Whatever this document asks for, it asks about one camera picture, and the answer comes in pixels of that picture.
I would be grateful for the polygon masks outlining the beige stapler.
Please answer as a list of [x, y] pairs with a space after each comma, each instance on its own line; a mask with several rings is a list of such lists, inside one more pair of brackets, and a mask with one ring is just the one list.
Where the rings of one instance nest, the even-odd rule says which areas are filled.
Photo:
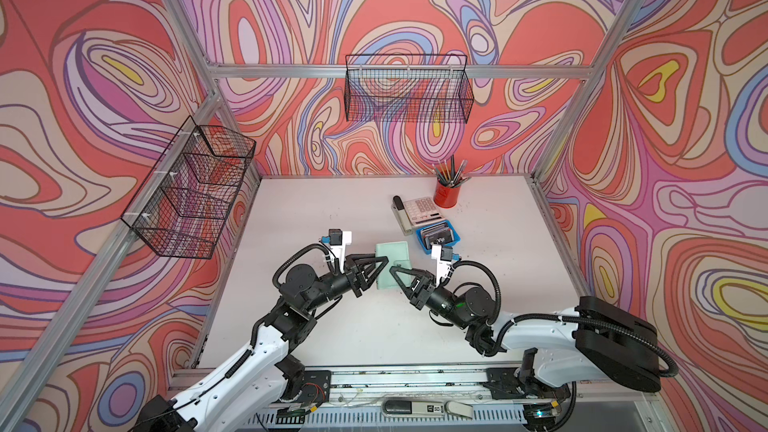
[[392, 211], [404, 236], [413, 234], [413, 225], [405, 210], [404, 203], [399, 195], [392, 198]]

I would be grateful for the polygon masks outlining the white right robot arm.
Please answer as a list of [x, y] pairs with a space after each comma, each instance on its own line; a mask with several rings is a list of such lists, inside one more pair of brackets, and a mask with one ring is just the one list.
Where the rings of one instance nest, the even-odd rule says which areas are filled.
[[427, 309], [435, 323], [463, 331], [479, 355], [492, 358], [521, 351], [517, 380], [527, 393], [601, 379], [656, 393], [662, 379], [679, 373], [672, 355], [659, 346], [656, 328], [618, 307], [582, 296], [577, 306], [561, 312], [505, 313], [500, 283], [491, 269], [459, 260], [448, 270], [464, 267], [482, 272], [489, 287], [471, 283], [449, 290], [448, 278], [401, 266], [393, 267], [391, 274], [411, 305]]

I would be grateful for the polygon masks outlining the blue plastic card tray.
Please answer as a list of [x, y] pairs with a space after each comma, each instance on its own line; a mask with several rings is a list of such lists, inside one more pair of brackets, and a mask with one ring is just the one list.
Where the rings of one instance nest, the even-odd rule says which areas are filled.
[[415, 231], [417, 241], [425, 254], [430, 255], [433, 245], [453, 247], [461, 238], [449, 220], [442, 220]]

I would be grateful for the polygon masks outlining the pink desk calculator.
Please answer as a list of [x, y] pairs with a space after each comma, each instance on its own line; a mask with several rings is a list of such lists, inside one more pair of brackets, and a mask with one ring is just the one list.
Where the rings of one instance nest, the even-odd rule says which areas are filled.
[[424, 227], [444, 219], [431, 197], [421, 197], [403, 202], [404, 210], [414, 228]]

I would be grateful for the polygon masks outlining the grey handheld device on rail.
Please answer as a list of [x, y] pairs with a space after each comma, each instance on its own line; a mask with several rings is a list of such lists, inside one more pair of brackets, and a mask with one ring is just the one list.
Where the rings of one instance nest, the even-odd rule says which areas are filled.
[[471, 405], [456, 401], [432, 401], [421, 399], [389, 398], [382, 403], [382, 413], [386, 416], [402, 418], [438, 418], [453, 416], [472, 419], [474, 409]]

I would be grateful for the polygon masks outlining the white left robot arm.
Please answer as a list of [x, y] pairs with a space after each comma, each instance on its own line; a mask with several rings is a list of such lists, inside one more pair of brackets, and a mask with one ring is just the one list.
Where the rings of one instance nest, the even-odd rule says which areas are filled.
[[292, 352], [322, 313], [347, 292], [360, 297], [388, 265], [385, 256], [342, 256], [336, 246], [309, 244], [272, 277], [279, 297], [258, 319], [249, 340], [194, 385], [166, 400], [157, 395], [140, 410], [133, 431], [235, 431], [256, 410], [302, 394], [304, 366]]

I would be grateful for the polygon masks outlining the mint green card holder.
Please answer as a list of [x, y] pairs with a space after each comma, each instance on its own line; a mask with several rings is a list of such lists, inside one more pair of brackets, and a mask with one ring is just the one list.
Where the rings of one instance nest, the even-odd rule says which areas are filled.
[[375, 247], [377, 256], [387, 256], [388, 265], [384, 268], [376, 282], [378, 290], [399, 289], [390, 274], [390, 268], [394, 265], [411, 268], [409, 246], [405, 241], [378, 243]]

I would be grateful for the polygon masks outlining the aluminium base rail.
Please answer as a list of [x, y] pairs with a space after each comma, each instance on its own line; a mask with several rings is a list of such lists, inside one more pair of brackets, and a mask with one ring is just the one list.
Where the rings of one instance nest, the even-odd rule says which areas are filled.
[[[542, 397], [514, 386], [514, 363], [307, 367], [302, 394], [280, 398], [235, 431], [665, 431], [657, 400], [607, 381]], [[472, 419], [382, 413], [389, 398], [456, 401]]]

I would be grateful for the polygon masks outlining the black vip card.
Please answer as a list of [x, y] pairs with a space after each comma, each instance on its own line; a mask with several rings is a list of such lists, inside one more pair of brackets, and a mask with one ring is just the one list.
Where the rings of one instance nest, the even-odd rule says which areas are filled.
[[423, 245], [427, 253], [431, 252], [432, 246], [452, 247], [455, 243], [455, 239], [452, 235], [452, 230], [438, 231], [432, 234], [423, 236]]

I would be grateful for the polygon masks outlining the red metal pencil bucket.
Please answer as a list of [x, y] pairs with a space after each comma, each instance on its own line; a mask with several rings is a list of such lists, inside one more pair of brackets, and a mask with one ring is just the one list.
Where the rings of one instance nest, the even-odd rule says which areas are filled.
[[450, 209], [457, 205], [461, 188], [437, 182], [433, 202], [438, 208]]

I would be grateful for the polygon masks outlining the stack of cards in tray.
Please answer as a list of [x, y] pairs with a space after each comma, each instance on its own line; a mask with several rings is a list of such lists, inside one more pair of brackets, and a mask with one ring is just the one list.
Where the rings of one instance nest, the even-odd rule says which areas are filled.
[[433, 245], [445, 246], [455, 242], [454, 230], [448, 221], [442, 221], [424, 227], [419, 231], [421, 244], [427, 252]]

